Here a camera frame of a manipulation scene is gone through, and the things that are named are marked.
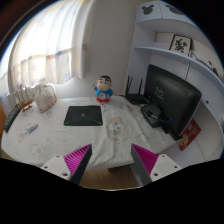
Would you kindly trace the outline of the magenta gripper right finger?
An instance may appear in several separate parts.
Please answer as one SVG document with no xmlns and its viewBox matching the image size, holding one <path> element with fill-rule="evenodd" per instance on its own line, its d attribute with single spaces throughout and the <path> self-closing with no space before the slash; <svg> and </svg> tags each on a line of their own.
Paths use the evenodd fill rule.
<svg viewBox="0 0 224 224">
<path fill-rule="evenodd" d="M 157 155 L 136 144 L 131 145 L 131 156 L 143 185 L 181 170 L 181 167 L 166 154 Z"/>
</svg>

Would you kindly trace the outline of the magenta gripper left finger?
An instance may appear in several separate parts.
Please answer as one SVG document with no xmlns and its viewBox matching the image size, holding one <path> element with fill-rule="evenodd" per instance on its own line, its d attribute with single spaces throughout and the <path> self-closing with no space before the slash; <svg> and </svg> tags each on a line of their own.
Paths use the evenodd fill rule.
<svg viewBox="0 0 224 224">
<path fill-rule="evenodd" d="M 78 185 L 92 155 L 92 145 L 83 146 L 65 156 L 55 155 L 42 169 Z"/>
</svg>

